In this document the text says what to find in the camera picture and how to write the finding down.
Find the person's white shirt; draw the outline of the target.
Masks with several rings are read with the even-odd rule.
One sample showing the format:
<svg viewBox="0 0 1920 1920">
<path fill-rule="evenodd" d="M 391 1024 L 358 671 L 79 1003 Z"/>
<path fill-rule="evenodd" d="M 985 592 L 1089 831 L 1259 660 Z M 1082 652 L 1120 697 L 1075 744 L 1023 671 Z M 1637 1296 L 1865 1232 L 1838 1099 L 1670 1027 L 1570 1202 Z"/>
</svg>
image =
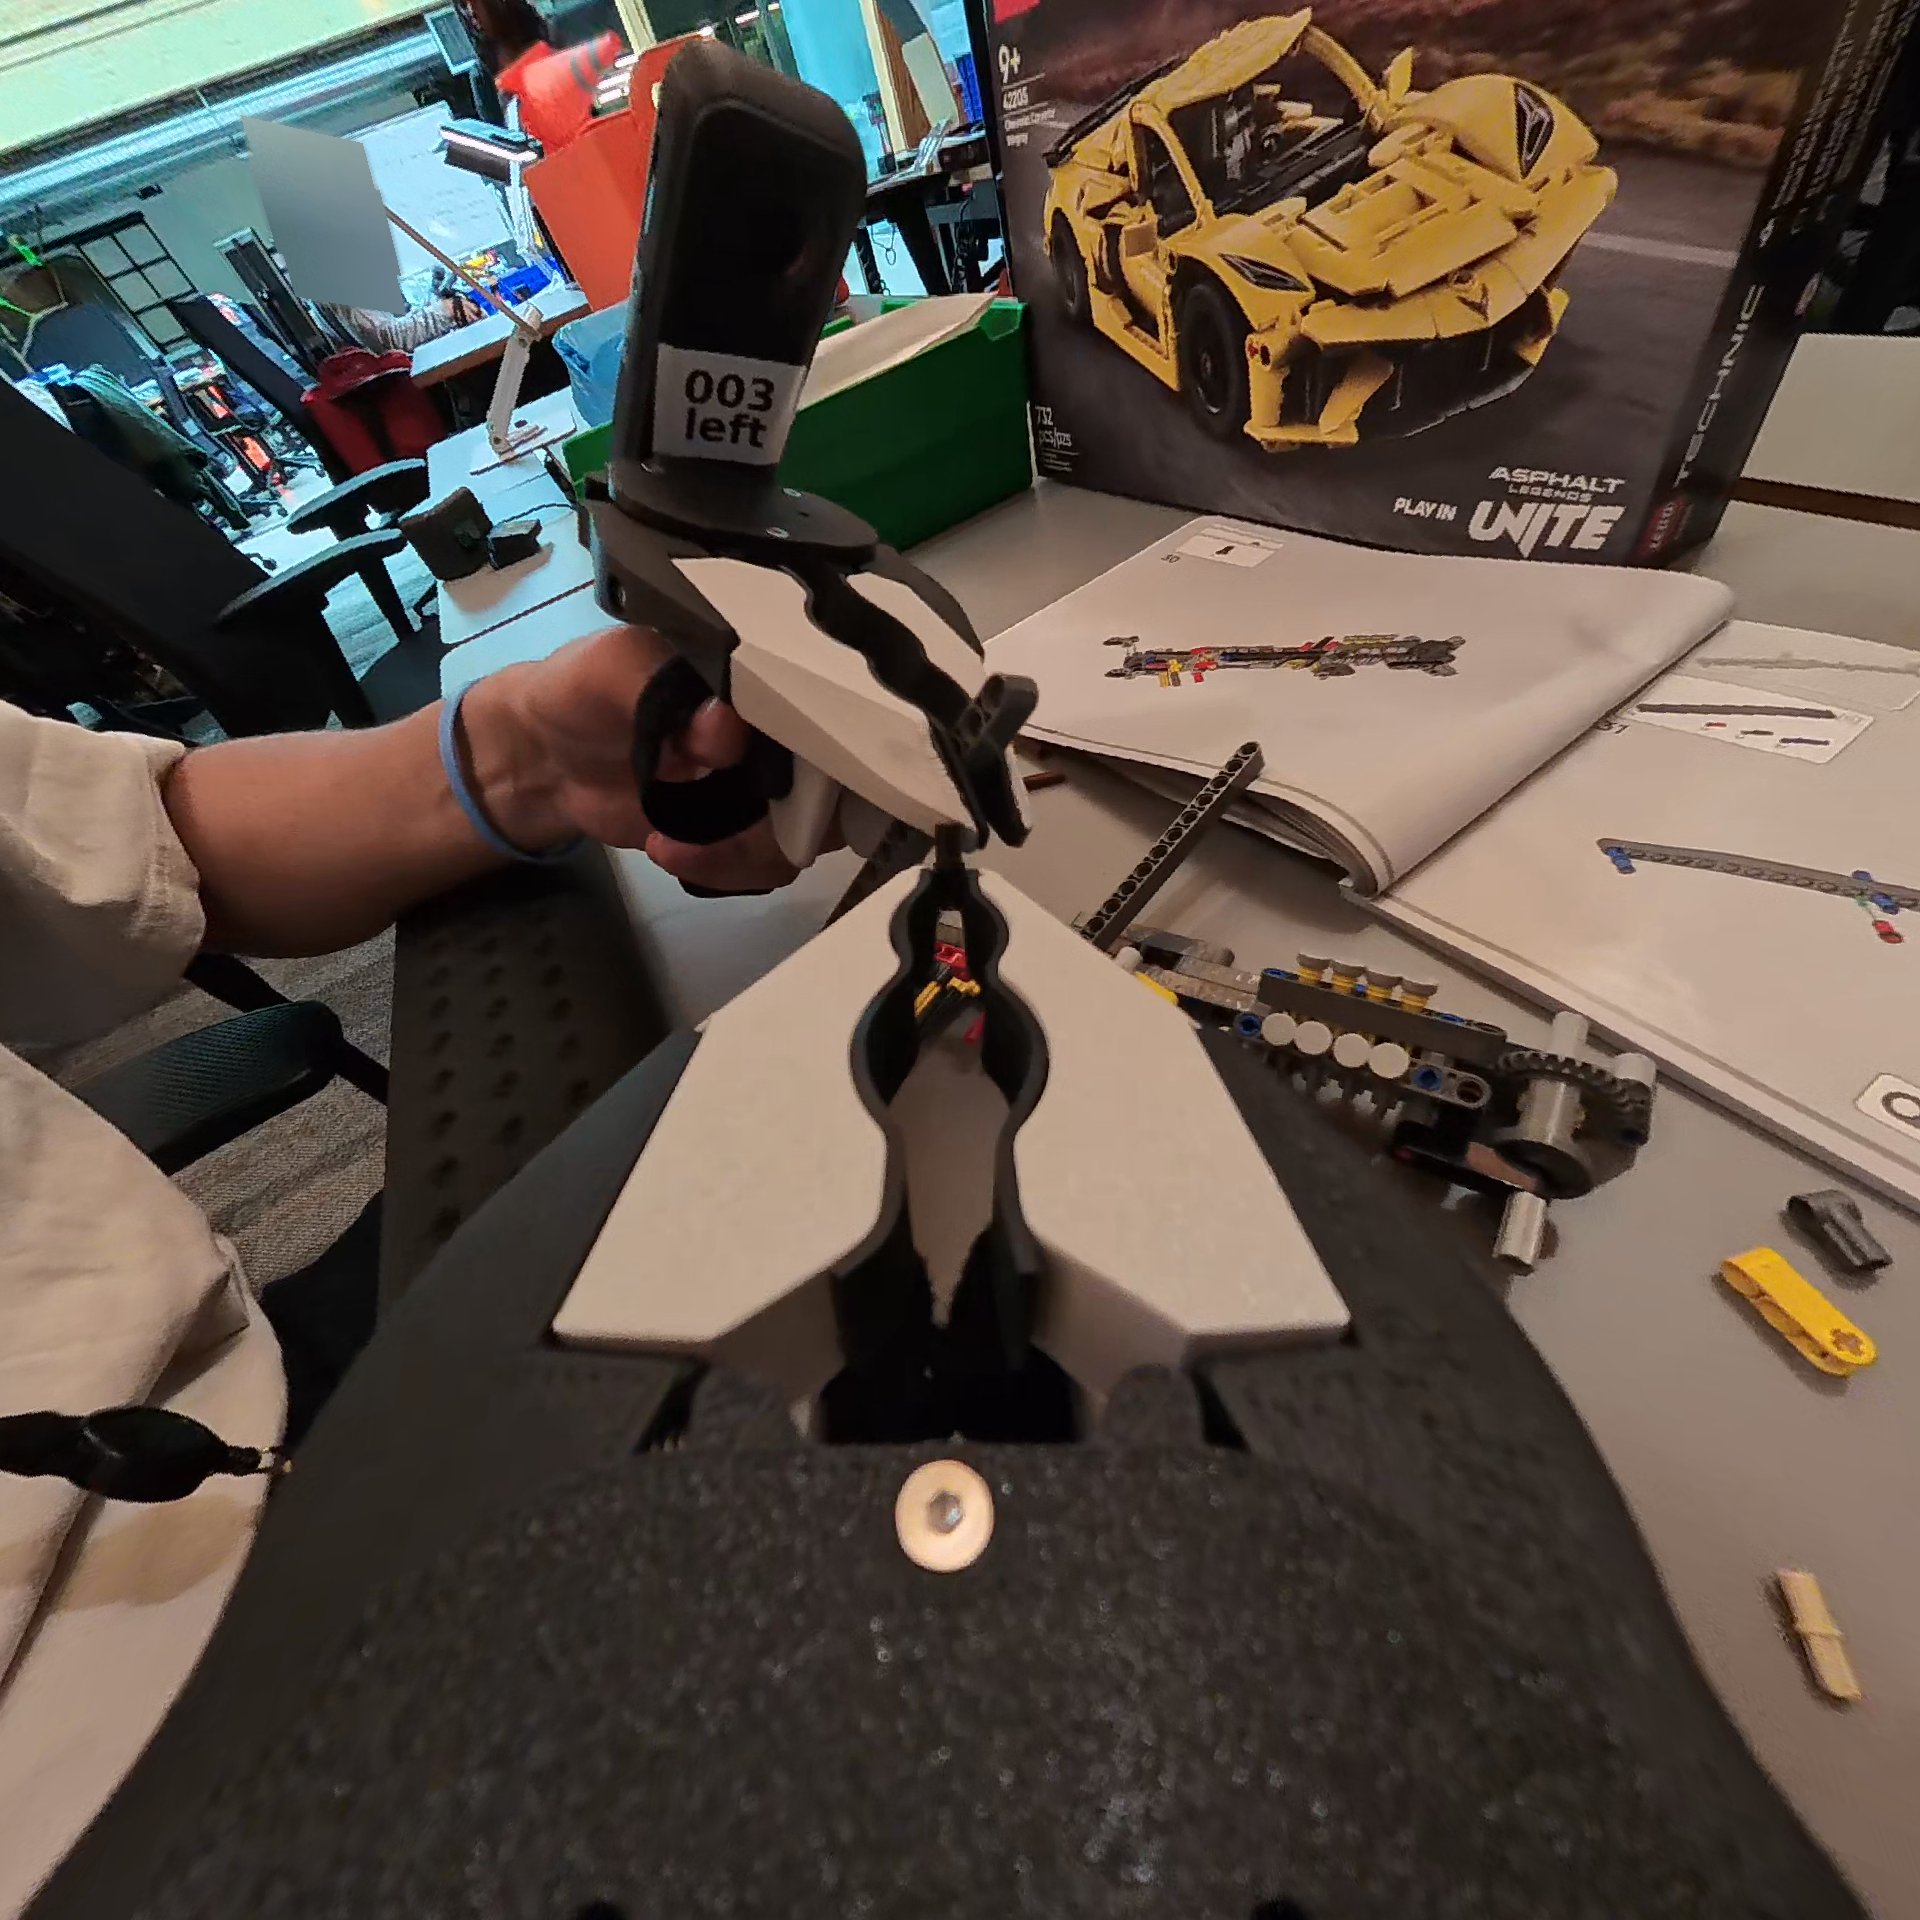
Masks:
<svg viewBox="0 0 1920 1920">
<path fill-rule="evenodd" d="M 158 1405 L 282 1440 L 282 1351 L 235 1250 L 120 1129 L 30 1060 L 145 1015 L 200 954 L 170 824 L 174 744 L 2 709 L 2 1411 Z M 34 1892 L 174 1708 L 250 1560 L 265 1490 L 117 1506 L 2 1490 L 2 1907 Z"/>
</svg>

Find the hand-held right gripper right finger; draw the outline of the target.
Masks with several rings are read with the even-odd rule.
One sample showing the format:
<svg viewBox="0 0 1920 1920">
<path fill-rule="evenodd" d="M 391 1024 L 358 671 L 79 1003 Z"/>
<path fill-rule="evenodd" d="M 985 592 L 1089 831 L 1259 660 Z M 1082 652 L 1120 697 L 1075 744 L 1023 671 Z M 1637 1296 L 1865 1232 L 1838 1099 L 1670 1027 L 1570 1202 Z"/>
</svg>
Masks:
<svg viewBox="0 0 1920 1920">
<path fill-rule="evenodd" d="M 1006 924 L 999 981 L 1047 1044 L 1014 1138 L 1042 1351 L 1110 1397 L 1141 1368 L 1345 1338 L 1350 1307 L 1190 1015 L 1006 877 L 981 891 Z"/>
</svg>

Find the long dark grey lego beam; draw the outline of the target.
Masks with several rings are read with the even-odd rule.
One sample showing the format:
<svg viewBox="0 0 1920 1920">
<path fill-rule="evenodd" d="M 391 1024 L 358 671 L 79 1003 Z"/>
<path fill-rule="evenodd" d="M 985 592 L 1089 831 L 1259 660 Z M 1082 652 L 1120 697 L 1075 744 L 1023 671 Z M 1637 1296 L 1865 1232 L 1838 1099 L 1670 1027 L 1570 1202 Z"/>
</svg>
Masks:
<svg viewBox="0 0 1920 1920">
<path fill-rule="evenodd" d="M 1152 906 L 1162 887 L 1182 869 L 1187 858 L 1230 812 L 1239 796 L 1259 780 L 1263 770 L 1263 744 L 1256 738 L 1243 741 L 1219 767 L 1215 778 L 1190 799 L 1162 837 L 1139 858 L 1139 864 L 1111 889 L 1107 900 L 1080 924 L 1082 937 L 1091 946 L 1113 954 L 1122 936 Z"/>
<path fill-rule="evenodd" d="M 933 751 L 959 796 L 959 824 L 931 833 L 931 872 L 945 881 L 967 872 L 969 851 L 1026 841 L 1031 820 L 1014 748 L 1039 697 L 1031 679 L 990 674 L 975 697 L 929 717 Z"/>
</svg>

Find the slim white desk lamp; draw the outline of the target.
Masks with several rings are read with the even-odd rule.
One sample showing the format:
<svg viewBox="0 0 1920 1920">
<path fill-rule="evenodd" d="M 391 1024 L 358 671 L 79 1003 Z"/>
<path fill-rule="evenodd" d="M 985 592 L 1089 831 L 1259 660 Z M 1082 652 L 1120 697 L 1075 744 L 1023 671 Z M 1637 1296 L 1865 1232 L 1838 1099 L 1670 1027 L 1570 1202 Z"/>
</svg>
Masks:
<svg viewBox="0 0 1920 1920">
<path fill-rule="evenodd" d="M 397 208 L 384 207 L 389 225 L 398 234 L 406 234 L 415 248 L 454 274 L 466 292 L 483 301 L 490 315 L 502 319 L 507 328 L 487 407 L 490 453 L 474 467 L 475 473 L 483 473 L 531 456 L 566 435 L 563 427 L 535 424 L 521 410 L 521 383 L 535 347 L 547 343 L 568 319 L 585 314 L 585 296 L 563 269 L 561 255 L 551 245 L 526 183 L 541 157 L 541 144 L 514 128 L 450 117 L 440 130 L 440 149 L 450 169 L 502 188 L 518 242 L 561 274 L 544 296 L 547 306 L 541 306 L 533 296 L 526 300 L 502 296 L 493 281 L 481 280 Z"/>
</svg>

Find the grey lego car chassis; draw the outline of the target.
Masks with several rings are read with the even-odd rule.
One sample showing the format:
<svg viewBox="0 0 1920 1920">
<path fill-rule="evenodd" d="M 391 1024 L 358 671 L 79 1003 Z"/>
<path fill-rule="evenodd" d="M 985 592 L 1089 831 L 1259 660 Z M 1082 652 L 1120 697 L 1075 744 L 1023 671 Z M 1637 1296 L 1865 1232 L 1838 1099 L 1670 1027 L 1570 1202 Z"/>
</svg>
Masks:
<svg viewBox="0 0 1920 1920">
<path fill-rule="evenodd" d="M 979 1027 L 977 1065 L 999 1103 L 995 1114 L 979 1114 L 945 1088 L 945 1114 L 965 1124 L 985 1123 L 990 1176 L 989 1221 L 957 1279 L 952 1330 L 985 1333 L 999 1354 L 1016 1357 L 1026 1344 L 1040 1347 L 1042 1256 L 1024 1226 L 1014 1138 L 1040 1099 L 1047 1044 L 1040 1021 L 1002 983 L 1006 924 L 981 891 L 985 874 L 926 875 L 911 908 L 936 900 L 943 915 L 931 930 L 931 972 L 915 1007 L 921 1050 L 913 1071 L 937 1035 L 925 1013 L 949 1007 L 957 1021 Z M 1302 1115 L 1282 1088 L 1265 1083 L 1265 1071 L 1275 1068 L 1282 1087 L 1302 1075 L 1307 1093 L 1336 1083 L 1350 1098 L 1371 1098 L 1394 1123 L 1385 1141 L 1394 1161 L 1504 1201 L 1496 1256 L 1526 1264 L 1541 1250 L 1550 1202 L 1595 1187 L 1594 1151 L 1642 1148 L 1649 1138 L 1654 1068 L 1642 1056 L 1629 1059 L 1623 1071 L 1592 1064 L 1581 1015 L 1566 1015 L 1554 1029 L 1568 1044 L 1523 1047 L 1499 1027 L 1439 1015 L 1417 983 L 1374 977 L 1367 967 L 1302 954 L 1295 970 L 1241 975 L 1192 957 L 1166 967 L 1162 957 L 1170 949 L 1154 943 L 1134 945 L 1133 954 L 1134 965 L 1120 970 L 1178 1003 L 1198 1027 L 1338 1295 L 1341 1234 L 1360 1226 L 1365 1202 L 1331 1193 L 1318 1201 L 1311 1188 L 1320 1177 L 1345 1180 L 1354 1171 L 1354 1144 L 1334 1141 L 1322 1159 L 1315 1132 L 1298 1132 Z M 925 1213 L 941 1207 L 925 1199 L 929 1167 L 920 1159 L 913 1119 L 902 1115 L 897 1103 L 894 1119 L 915 1243 L 929 1256 Z"/>
</svg>

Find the person's left hand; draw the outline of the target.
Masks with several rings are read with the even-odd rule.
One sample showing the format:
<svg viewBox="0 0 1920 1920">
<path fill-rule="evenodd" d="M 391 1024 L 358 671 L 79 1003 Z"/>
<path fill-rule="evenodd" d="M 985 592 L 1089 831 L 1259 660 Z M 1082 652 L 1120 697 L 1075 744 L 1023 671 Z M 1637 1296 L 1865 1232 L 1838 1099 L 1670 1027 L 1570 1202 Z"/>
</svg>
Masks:
<svg viewBox="0 0 1920 1920">
<path fill-rule="evenodd" d="M 770 824 L 696 847 L 664 831 L 633 764 L 642 696 L 681 659 L 651 632 L 608 626 L 553 657 L 481 679 L 466 697 L 472 780 L 496 827 L 521 849 L 571 834 L 645 853 L 693 891 L 759 897 L 801 875 Z"/>
</svg>

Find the dark grey lego connector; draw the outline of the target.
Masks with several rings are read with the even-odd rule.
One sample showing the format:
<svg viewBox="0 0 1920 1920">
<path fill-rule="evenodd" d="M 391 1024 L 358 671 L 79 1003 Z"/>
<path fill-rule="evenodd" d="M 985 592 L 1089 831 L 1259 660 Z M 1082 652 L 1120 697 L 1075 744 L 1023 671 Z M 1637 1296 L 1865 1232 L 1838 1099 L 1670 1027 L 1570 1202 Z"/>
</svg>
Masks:
<svg viewBox="0 0 1920 1920">
<path fill-rule="evenodd" d="M 1891 1250 L 1869 1227 L 1859 1201 L 1843 1188 L 1792 1193 L 1784 1213 L 1822 1253 L 1827 1264 L 1849 1279 L 1880 1275 L 1891 1267 Z"/>
</svg>

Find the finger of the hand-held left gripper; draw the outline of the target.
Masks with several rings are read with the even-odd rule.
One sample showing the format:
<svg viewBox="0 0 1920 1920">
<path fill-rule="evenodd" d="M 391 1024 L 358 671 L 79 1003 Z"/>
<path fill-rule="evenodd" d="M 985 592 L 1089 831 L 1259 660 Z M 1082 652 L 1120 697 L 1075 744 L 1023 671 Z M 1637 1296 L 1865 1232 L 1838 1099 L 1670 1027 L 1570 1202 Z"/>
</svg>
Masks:
<svg viewBox="0 0 1920 1920">
<path fill-rule="evenodd" d="M 819 561 L 819 628 L 903 703 L 971 703 L 989 679 L 979 648 L 890 573 Z"/>
<path fill-rule="evenodd" d="M 853 851 L 878 851 L 894 824 L 921 834 L 971 825 L 926 713 L 817 623 L 790 569 L 674 565 L 737 637 L 727 703 L 799 762 L 790 796 L 773 802 L 779 851 L 827 851 L 834 837 Z"/>
</svg>

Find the yellow lego connector block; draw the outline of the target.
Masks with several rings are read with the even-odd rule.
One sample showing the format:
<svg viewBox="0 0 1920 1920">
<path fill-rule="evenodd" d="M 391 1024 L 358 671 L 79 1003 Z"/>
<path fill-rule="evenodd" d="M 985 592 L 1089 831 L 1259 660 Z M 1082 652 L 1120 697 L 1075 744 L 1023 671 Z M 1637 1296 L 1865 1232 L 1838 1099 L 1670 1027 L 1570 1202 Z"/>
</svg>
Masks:
<svg viewBox="0 0 1920 1920">
<path fill-rule="evenodd" d="M 1848 1378 L 1880 1361 L 1874 1339 L 1774 1249 L 1729 1256 L 1719 1279 L 1819 1375 Z"/>
</svg>

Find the person's left forearm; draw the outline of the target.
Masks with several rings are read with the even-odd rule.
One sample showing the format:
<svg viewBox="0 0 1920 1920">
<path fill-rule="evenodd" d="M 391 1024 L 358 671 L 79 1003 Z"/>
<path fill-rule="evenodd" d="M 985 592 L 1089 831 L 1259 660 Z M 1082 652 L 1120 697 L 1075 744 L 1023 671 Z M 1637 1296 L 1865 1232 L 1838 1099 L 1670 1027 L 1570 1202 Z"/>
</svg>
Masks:
<svg viewBox="0 0 1920 1920">
<path fill-rule="evenodd" d="M 161 802 L 200 883 L 207 952 L 336 954 L 507 864 L 454 796 L 440 712 L 181 757 Z"/>
</svg>

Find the green storage bin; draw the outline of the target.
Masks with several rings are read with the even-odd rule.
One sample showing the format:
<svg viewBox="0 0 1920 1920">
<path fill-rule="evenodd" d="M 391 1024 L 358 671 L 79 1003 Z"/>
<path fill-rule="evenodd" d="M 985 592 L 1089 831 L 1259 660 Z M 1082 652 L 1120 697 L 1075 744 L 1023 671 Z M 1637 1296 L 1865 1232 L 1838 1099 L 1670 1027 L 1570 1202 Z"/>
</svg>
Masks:
<svg viewBox="0 0 1920 1920">
<path fill-rule="evenodd" d="M 616 419 L 563 447 L 606 561 L 641 537 L 686 556 L 862 565 L 1033 483 L 1024 309 L 995 300 L 947 346 L 801 412 L 834 268 L 648 274 Z"/>
</svg>

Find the open lego instruction booklet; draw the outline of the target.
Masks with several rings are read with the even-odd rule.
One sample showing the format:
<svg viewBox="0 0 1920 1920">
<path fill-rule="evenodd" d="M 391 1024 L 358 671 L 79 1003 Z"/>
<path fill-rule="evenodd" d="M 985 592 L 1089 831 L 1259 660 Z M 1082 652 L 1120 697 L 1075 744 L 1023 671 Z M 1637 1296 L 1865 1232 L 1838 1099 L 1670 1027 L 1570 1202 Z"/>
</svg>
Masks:
<svg viewBox="0 0 1920 1920">
<path fill-rule="evenodd" d="M 1168 791 L 1256 741 L 1253 827 L 1381 920 L 1915 1204 L 1915 652 L 1691 573 L 1194 520 L 989 663 Z"/>
</svg>

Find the blue wristband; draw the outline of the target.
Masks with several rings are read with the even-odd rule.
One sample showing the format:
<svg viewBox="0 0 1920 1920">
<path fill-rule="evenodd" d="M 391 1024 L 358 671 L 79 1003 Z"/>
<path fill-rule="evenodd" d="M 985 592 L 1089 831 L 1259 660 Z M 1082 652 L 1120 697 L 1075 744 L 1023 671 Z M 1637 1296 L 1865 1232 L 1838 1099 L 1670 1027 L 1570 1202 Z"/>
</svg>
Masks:
<svg viewBox="0 0 1920 1920">
<path fill-rule="evenodd" d="M 474 784 L 474 757 L 464 732 L 464 704 L 479 685 L 481 681 L 474 681 L 466 689 L 450 693 L 440 704 L 440 767 L 448 784 L 454 804 L 461 809 L 475 841 L 499 860 L 541 869 L 553 869 L 563 863 L 575 860 L 578 853 L 585 851 L 585 839 L 581 834 L 571 834 L 569 839 L 551 849 L 521 849 L 496 827 L 487 807 L 483 804 Z"/>
</svg>

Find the tan lego pin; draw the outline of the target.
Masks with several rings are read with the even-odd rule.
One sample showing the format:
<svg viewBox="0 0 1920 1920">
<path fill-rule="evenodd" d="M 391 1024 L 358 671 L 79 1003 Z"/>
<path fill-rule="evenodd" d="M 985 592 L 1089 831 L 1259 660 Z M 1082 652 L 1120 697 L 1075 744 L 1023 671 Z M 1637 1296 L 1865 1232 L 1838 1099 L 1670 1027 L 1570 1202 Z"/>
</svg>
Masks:
<svg viewBox="0 0 1920 1920">
<path fill-rule="evenodd" d="M 1819 1579 L 1807 1568 L 1776 1568 L 1774 1591 L 1816 1691 L 1843 1708 L 1863 1703 L 1855 1656 Z"/>
</svg>

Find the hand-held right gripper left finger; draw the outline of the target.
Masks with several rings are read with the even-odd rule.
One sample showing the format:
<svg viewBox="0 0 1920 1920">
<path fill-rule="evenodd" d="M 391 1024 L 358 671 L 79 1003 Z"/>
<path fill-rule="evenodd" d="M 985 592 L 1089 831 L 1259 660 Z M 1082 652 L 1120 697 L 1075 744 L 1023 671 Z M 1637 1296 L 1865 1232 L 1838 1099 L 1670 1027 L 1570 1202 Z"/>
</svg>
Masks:
<svg viewBox="0 0 1920 1920">
<path fill-rule="evenodd" d="M 894 1103 L 943 906 L 888 881 L 710 1018 L 551 1325 L 569 1351 L 826 1395 L 830 1437 L 943 1429 Z"/>
</svg>

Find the yellow car lego box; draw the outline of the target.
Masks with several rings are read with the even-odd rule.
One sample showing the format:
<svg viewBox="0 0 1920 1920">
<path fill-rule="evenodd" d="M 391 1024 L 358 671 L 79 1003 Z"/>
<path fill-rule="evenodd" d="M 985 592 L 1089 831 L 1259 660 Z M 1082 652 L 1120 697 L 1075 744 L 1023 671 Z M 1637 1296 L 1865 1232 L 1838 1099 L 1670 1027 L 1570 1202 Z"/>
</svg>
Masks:
<svg viewBox="0 0 1920 1920">
<path fill-rule="evenodd" d="M 989 5 L 1042 479 L 1403 553 L 1715 539 L 1915 3 Z"/>
</svg>

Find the orange felt bag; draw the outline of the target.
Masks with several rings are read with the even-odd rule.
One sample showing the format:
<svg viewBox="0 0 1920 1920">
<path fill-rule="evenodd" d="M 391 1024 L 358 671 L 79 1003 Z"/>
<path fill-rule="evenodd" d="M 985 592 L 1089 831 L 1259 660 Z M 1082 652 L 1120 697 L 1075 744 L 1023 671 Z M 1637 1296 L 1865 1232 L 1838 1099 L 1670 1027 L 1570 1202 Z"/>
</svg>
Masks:
<svg viewBox="0 0 1920 1920">
<path fill-rule="evenodd" d="M 659 90 L 674 57 L 702 40 L 706 33 L 683 34 L 638 55 L 626 104 L 598 115 L 568 147 L 523 171 L 568 280 L 593 314 L 622 306 L 632 296 Z"/>
</svg>

